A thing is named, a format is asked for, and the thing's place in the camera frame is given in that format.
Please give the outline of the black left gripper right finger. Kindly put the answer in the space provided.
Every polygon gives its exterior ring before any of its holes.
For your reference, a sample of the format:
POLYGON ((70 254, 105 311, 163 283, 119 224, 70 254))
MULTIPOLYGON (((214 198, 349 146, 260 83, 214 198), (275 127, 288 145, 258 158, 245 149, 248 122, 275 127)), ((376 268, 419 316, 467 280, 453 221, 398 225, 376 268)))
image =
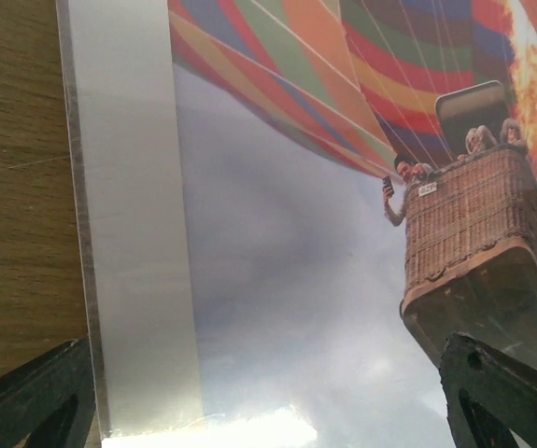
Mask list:
POLYGON ((457 447, 537 447, 537 370, 463 332, 446 339, 439 374, 457 447))

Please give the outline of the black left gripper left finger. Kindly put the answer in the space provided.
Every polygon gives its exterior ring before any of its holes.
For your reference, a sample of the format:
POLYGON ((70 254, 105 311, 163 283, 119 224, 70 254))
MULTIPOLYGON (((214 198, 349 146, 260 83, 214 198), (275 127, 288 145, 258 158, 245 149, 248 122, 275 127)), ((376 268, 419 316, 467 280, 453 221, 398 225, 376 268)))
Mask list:
POLYGON ((0 447, 83 447, 95 409, 90 344, 65 341, 0 376, 0 447))

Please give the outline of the hot air balloon photo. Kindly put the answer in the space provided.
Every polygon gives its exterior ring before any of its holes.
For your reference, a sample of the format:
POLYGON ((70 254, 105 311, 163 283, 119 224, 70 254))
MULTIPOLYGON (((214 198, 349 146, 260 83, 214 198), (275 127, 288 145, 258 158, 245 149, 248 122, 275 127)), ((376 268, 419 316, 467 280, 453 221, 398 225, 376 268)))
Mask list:
POLYGON ((171 1, 212 447, 449 447, 465 332, 537 369, 537 1, 171 1))

